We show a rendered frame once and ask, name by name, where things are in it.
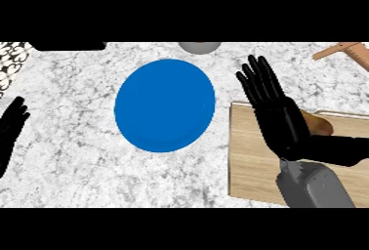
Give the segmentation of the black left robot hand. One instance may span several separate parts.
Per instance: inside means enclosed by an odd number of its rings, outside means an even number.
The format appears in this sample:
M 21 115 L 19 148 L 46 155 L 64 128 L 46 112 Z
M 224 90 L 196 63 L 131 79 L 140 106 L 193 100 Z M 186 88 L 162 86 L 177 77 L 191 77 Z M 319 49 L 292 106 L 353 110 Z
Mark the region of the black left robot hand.
M 25 99 L 22 97 L 15 97 L 0 116 L 0 178 L 6 173 L 15 142 L 30 116 Z

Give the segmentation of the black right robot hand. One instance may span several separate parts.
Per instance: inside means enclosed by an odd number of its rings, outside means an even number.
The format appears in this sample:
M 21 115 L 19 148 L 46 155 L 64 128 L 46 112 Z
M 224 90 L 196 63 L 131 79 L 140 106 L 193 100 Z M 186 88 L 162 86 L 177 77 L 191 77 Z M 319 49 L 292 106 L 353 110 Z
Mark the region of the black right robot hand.
M 266 144 L 288 161 L 309 159 L 351 167 L 369 159 L 369 138 L 313 135 L 294 99 L 284 93 L 263 56 L 248 56 L 236 72 Z

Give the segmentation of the brown pear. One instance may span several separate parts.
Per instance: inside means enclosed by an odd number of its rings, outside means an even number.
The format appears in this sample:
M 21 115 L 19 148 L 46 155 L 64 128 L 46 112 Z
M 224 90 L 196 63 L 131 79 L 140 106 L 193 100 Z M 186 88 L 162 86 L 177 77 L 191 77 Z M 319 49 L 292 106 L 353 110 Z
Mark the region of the brown pear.
M 301 110 L 301 114 L 309 126 L 310 134 L 329 136 L 335 131 L 332 123 L 325 118 L 310 114 L 304 110 Z

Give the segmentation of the pale wooden tray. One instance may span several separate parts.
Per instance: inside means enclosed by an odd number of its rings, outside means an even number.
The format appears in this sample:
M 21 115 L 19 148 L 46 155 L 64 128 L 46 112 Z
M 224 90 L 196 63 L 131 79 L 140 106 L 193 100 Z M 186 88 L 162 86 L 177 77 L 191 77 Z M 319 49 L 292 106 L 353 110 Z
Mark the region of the pale wooden tray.
M 334 125 L 334 135 L 369 138 L 369 114 L 319 110 Z M 285 204 L 278 190 L 279 159 L 270 151 L 250 104 L 233 102 L 229 111 L 227 194 Z M 335 171 L 356 207 L 369 207 L 369 159 L 353 167 L 326 164 Z

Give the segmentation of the blue oval plate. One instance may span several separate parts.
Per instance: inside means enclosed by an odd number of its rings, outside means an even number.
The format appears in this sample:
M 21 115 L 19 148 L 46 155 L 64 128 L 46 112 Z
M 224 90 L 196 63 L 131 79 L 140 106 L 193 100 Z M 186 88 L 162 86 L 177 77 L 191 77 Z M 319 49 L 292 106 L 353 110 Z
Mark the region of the blue oval plate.
M 133 146 L 171 152 L 205 133 L 216 113 L 208 75 L 189 62 L 164 59 L 127 77 L 115 98 L 115 123 Z

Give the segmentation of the black and white patterned cloth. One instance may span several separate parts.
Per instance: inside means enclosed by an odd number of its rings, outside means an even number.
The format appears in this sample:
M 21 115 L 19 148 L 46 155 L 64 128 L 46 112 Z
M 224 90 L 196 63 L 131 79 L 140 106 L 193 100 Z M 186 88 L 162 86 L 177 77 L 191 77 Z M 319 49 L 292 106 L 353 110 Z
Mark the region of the black and white patterned cloth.
M 0 99 L 30 57 L 30 42 L 0 42 Z

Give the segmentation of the wooden stand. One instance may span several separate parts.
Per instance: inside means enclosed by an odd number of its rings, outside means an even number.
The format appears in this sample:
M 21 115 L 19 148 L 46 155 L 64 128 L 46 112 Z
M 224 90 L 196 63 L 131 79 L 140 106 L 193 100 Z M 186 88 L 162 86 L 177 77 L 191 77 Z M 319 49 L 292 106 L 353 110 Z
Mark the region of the wooden stand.
M 335 46 L 313 55 L 313 60 L 316 61 L 337 52 L 346 53 L 359 65 L 369 71 L 369 48 L 362 42 L 338 42 Z

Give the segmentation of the black appliance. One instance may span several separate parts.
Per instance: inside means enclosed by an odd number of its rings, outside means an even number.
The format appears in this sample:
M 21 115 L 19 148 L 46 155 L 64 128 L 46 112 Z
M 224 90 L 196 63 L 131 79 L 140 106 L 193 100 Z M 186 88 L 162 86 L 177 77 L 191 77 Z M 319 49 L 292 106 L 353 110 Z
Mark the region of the black appliance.
M 41 51 L 100 51 L 105 42 L 31 42 L 33 47 Z

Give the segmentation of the grey round pot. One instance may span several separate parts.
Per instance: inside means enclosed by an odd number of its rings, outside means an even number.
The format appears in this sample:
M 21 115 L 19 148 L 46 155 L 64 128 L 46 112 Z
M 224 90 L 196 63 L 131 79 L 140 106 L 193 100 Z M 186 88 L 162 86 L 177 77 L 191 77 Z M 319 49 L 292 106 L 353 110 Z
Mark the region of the grey round pot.
M 219 42 L 180 42 L 182 49 L 195 55 L 211 53 L 220 46 Z

